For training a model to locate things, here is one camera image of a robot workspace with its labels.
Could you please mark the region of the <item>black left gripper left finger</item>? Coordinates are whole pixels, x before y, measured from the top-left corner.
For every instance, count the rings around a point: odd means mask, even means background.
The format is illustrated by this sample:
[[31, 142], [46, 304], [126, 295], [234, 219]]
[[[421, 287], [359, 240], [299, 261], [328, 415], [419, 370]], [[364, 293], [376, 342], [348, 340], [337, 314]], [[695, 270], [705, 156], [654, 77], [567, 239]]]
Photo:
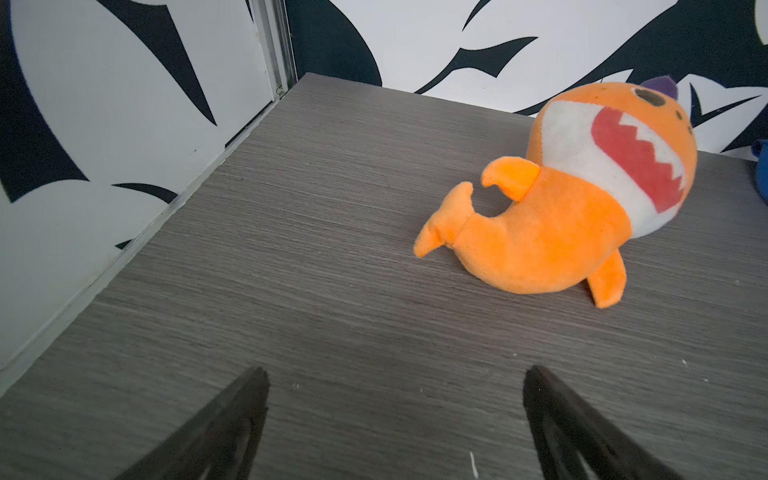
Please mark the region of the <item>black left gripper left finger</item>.
[[251, 367], [120, 479], [247, 479], [267, 418], [270, 382]]

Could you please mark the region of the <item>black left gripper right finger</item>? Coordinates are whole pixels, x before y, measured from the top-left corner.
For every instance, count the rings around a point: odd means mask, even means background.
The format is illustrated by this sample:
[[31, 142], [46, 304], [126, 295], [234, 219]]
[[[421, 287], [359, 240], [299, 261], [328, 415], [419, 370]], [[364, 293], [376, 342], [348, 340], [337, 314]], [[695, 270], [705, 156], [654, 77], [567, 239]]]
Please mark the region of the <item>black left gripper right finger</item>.
[[523, 405], [543, 476], [549, 480], [680, 479], [551, 370], [526, 371]]

